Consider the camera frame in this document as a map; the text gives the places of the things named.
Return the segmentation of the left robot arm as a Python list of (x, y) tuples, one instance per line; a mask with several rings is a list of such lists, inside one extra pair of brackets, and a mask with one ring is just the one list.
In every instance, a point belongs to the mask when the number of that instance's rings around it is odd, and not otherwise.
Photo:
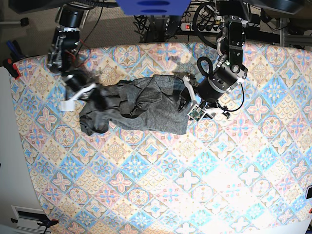
[[(208, 42), (200, 30), (198, 18), (218, 26), (216, 44)], [(250, 5), (242, 0), (210, 0), (201, 3), (193, 16), (192, 29), (206, 45), (217, 50), (217, 64), (208, 57), (199, 57), (197, 67), (204, 76), (195, 81), (190, 74), (179, 76), (185, 89), (181, 92), (180, 109), (189, 104), (188, 117), (200, 121), (221, 113), (229, 118), (232, 110), (222, 106), (219, 99), (237, 86), (242, 87), (248, 69), (243, 65), (245, 28), (251, 21)]]

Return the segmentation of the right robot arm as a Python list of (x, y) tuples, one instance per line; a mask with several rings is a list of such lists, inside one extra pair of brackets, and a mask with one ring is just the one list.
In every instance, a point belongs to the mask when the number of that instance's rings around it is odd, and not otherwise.
[(65, 83), (65, 100), (60, 102), (61, 111), (74, 111), (76, 102), (88, 99), (97, 85), (88, 84), (87, 73), (78, 69), (78, 47), (82, 45), (80, 30), (88, 16), (89, 10), (83, 3), (66, 3), (59, 8), (54, 36), (47, 56), (47, 68), (60, 74)]

